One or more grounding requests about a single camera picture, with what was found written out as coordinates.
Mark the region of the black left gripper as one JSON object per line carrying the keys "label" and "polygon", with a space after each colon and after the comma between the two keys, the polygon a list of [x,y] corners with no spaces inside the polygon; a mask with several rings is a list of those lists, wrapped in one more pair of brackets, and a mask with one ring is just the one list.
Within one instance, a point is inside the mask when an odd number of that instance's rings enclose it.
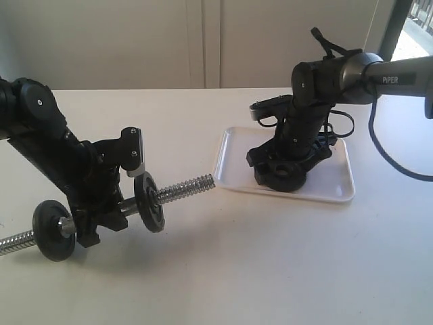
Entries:
{"label": "black left gripper", "polygon": [[128,228],[127,218],[119,203],[120,165],[104,147],[106,142],[80,142],[79,167],[81,174],[70,184],[68,204],[77,229],[77,241],[89,248],[100,243],[96,229],[101,226],[119,232]]}

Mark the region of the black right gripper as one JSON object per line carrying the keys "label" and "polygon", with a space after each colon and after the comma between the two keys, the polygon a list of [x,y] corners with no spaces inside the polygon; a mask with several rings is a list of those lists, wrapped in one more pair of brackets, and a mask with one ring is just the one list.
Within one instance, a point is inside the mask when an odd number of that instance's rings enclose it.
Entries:
{"label": "black right gripper", "polygon": [[258,185],[267,185],[270,175],[269,161],[285,161],[299,164],[302,174],[306,174],[322,161],[332,156],[331,146],[334,145],[334,137],[325,137],[320,133],[310,145],[306,154],[295,156],[288,147],[278,148],[275,139],[271,138],[262,145],[251,148],[246,154],[249,167],[254,167],[254,178]]}

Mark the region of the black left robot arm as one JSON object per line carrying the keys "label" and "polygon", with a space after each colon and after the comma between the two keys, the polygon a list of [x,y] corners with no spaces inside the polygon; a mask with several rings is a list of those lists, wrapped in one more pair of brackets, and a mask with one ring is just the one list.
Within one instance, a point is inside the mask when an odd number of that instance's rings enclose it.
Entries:
{"label": "black left robot arm", "polygon": [[83,247],[99,243],[98,227],[127,228],[118,206],[121,163],[110,157],[115,140],[79,140],[48,86],[26,78],[1,80],[1,139],[66,196]]}

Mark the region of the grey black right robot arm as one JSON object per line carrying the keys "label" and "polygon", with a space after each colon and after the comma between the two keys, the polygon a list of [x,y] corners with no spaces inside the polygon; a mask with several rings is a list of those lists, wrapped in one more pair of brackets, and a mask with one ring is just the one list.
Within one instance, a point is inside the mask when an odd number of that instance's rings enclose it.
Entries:
{"label": "grey black right robot arm", "polygon": [[[336,104],[371,104],[368,130],[380,155],[397,171],[412,179],[432,182],[432,175],[410,171],[397,163],[379,142],[374,121],[381,95],[408,95],[425,98],[425,116],[432,119],[432,56],[384,62],[374,53],[359,52],[339,58],[326,56],[321,61],[301,62],[292,72],[292,95],[274,97],[250,106],[257,122],[274,116],[274,136],[246,153],[258,185],[280,193],[299,190],[307,173],[331,157],[338,139],[353,133],[351,115],[333,110]],[[346,115],[353,129],[335,133],[329,124],[331,113]],[[162,205],[215,187],[207,174],[157,190],[152,176],[143,172],[135,177],[130,199],[117,202],[121,217],[140,214],[146,228],[164,228]]]}

